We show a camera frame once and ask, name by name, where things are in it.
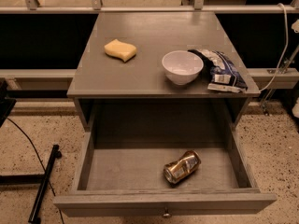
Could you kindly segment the orange metallic soda can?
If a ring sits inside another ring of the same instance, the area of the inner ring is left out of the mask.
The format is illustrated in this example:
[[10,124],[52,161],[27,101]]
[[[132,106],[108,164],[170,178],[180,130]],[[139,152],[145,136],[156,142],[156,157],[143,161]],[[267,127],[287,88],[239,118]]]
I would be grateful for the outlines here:
[[195,172],[201,160],[194,150],[186,151],[178,160],[164,166],[164,177],[173,185]]

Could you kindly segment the open grey top drawer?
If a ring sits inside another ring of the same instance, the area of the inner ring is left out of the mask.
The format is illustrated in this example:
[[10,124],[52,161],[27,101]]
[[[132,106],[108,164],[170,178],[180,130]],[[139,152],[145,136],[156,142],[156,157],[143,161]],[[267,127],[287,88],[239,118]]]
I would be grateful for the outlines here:
[[[164,166],[194,150],[198,169],[176,185]],[[70,217],[255,214],[260,192],[223,104],[108,103],[95,108],[72,191],[55,198]]]

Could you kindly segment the round metal drawer knob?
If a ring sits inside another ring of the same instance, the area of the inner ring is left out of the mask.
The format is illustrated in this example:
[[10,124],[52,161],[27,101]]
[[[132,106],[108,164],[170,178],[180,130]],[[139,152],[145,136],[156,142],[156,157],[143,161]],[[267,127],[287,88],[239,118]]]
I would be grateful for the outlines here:
[[167,208],[164,209],[164,213],[162,214],[162,217],[163,218],[170,218],[171,217],[171,214],[169,213]]

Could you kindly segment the white bowl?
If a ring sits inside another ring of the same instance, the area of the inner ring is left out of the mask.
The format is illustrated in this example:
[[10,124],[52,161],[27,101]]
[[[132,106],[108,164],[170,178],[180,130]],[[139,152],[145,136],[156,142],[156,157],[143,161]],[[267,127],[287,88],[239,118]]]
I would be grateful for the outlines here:
[[198,77],[204,68],[204,62],[192,52],[175,50],[163,56],[162,66],[170,81],[177,85],[186,85]]

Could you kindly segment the grey wooden cabinet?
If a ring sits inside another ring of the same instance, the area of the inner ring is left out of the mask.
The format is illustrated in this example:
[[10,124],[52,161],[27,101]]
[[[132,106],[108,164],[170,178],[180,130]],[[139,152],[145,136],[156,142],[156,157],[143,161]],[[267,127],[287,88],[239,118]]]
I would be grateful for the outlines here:
[[[124,63],[109,57],[104,45],[113,39],[133,44],[137,54]],[[228,55],[248,89],[240,93],[210,91],[202,74],[189,87],[165,77],[163,56],[173,50],[210,49]],[[98,15],[67,95],[75,100],[84,127],[89,99],[256,97],[259,89],[219,20],[212,12],[102,12]]]

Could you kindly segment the yellow sponge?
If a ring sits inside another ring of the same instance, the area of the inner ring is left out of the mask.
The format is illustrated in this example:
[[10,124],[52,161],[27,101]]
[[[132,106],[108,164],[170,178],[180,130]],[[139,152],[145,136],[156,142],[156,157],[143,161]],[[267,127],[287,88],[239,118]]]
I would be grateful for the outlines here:
[[104,45],[104,50],[107,55],[119,58],[125,63],[137,53],[137,49],[134,45],[120,42],[118,39],[114,39]]

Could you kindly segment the blue white chip bag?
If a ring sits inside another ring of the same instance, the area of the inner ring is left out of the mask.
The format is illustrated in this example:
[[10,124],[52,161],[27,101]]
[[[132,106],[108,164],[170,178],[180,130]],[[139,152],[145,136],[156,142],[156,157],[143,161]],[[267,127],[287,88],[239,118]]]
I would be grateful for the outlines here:
[[210,76],[209,90],[240,93],[248,89],[234,63],[223,52],[208,49],[189,49],[189,52],[204,62]]

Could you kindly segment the black stand base bar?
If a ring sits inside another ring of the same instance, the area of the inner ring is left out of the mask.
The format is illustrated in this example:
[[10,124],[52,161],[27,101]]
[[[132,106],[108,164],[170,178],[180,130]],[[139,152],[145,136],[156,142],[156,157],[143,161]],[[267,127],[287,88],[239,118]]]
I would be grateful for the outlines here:
[[41,204],[46,193],[47,186],[50,184],[50,174],[54,163],[62,157],[58,145],[52,147],[47,167],[43,174],[37,175],[0,175],[0,185],[28,185],[38,184],[38,192],[28,219],[29,224],[40,224],[41,219],[38,216]]

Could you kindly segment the black equipment at left edge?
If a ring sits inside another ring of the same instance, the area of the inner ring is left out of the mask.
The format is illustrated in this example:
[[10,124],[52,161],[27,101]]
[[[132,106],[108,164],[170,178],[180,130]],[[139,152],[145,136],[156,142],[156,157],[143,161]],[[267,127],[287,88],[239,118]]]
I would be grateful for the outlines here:
[[7,98],[7,83],[5,81],[0,82],[0,127],[9,116],[11,110],[16,104],[16,100]]

